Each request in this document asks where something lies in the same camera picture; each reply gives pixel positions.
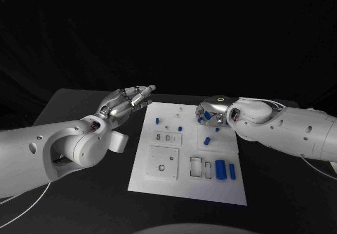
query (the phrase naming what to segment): white cable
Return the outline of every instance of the white cable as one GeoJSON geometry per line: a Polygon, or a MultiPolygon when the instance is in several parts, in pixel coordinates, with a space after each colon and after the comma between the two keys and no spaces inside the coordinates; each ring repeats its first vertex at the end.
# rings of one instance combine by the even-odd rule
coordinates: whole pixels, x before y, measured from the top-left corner
{"type": "Polygon", "coordinates": [[[309,164],[309,162],[305,160],[305,158],[302,157],[302,160],[305,161],[305,163],[309,165],[309,167],[312,167],[321,174],[324,174],[325,176],[328,176],[329,178],[332,178],[332,179],[335,179],[337,180],[337,178],[335,177],[332,177],[332,176],[329,176],[328,174],[325,174],[324,172],[321,172],[311,164],[309,164]]]}
{"type": "Polygon", "coordinates": [[[257,99],[257,98],[249,98],[249,97],[240,97],[241,99],[247,99],[247,100],[256,100],[256,101],[267,101],[270,102],[272,104],[277,104],[280,107],[285,107],[283,104],[277,103],[276,101],[270,101],[270,100],[266,100],[266,99],[257,99]]]}
{"type": "Polygon", "coordinates": [[[8,221],[4,225],[1,225],[0,228],[2,228],[2,227],[4,227],[7,224],[10,224],[15,219],[18,219],[18,218],[24,215],[24,213],[30,210],[30,208],[36,205],[36,203],[37,203],[37,201],[40,200],[43,194],[46,193],[46,190],[47,190],[47,188],[48,188],[48,185],[50,185],[50,183],[47,184],[47,187],[46,187],[46,189],[44,189],[44,192],[41,193],[38,199],[37,199],[36,202],[31,204],[31,206],[25,209],[25,211],[24,211],[11,221],[8,221]]]}
{"type": "Polygon", "coordinates": [[[4,204],[7,201],[10,201],[11,199],[14,199],[17,196],[20,196],[21,194],[17,194],[14,196],[11,196],[11,198],[8,198],[7,200],[1,201],[0,204],[4,204]]]}

